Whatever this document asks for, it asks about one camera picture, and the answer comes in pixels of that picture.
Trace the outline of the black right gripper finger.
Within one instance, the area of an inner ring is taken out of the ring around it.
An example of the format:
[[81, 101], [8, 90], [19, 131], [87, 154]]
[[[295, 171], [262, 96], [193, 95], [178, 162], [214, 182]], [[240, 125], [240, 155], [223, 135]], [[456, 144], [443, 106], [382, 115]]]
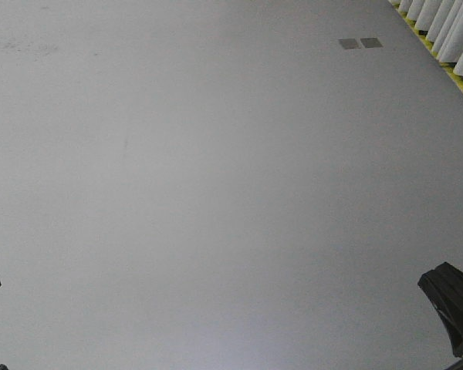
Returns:
[[417, 285], [438, 313], [453, 355], [463, 358], [463, 272], [444, 262], [422, 274]]

